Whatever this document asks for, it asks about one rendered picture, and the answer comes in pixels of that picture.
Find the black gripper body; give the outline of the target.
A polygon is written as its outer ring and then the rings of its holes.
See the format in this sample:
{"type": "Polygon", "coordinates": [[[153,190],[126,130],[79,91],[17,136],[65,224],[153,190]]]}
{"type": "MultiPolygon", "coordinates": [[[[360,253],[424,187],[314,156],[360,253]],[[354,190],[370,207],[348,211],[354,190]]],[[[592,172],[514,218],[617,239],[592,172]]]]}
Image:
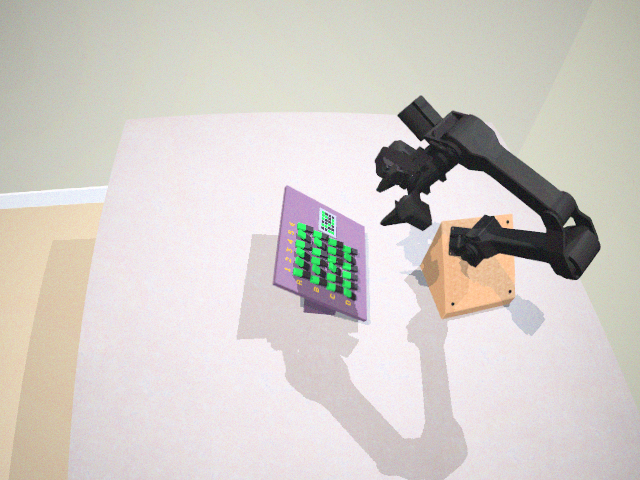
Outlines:
{"type": "Polygon", "coordinates": [[[421,200],[420,193],[426,196],[431,193],[430,186],[438,180],[442,183],[447,180],[446,172],[437,168],[427,154],[427,148],[419,146],[414,149],[402,140],[390,143],[389,148],[401,151],[407,155],[417,153],[413,160],[415,166],[420,166],[419,175],[407,188],[408,195],[402,196],[398,201],[398,211],[401,219],[421,231],[431,226],[432,218],[429,205],[421,200]]]}

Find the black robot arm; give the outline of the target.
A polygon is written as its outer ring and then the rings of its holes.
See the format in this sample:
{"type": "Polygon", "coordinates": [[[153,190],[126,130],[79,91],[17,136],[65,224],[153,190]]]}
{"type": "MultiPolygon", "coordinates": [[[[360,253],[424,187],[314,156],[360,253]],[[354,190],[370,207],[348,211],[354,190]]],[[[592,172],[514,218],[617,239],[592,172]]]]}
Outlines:
{"type": "MultiPolygon", "coordinates": [[[[546,262],[569,280],[582,276],[601,245],[592,219],[579,210],[571,194],[558,190],[507,151],[495,132],[473,114],[452,110],[443,118],[420,95],[397,117],[420,142],[428,142],[427,154],[437,168],[448,173],[460,164],[486,172],[534,210],[546,228],[546,233],[503,228],[495,216],[484,214],[472,229],[451,227],[449,255],[461,256],[475,268],[498,254],[517,256],[546,262]],[[569,218],[576,225],[564,228],[569,218]]],[[[375,159],[376,174],[405,190],[419,175],[420,166],[413,163],[416,157],[416,152],[407,155],[382,147],[375,159]]]]}

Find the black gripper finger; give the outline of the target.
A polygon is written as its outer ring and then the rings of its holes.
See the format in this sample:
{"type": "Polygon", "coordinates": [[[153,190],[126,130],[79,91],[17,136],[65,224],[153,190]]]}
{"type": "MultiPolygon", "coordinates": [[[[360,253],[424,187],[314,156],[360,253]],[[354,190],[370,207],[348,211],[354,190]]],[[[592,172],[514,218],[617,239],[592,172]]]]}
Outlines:
{"type": "Polygon", "coordinates": [[[376,191],[378,193],[382,193],[390,188],[392,188],[394,186],[394,184],[388,183],[386,181],[386,178],[382,178],[381,182],[379,183],[378,187],[376,188],[376,191]]]}
{"type": "Polygon", "coordinates": [[[382,226],[407,223],[401,219],[398,211],[398,201],[395,200],[395,209],[392,209],[380,222],[382,226]]]}

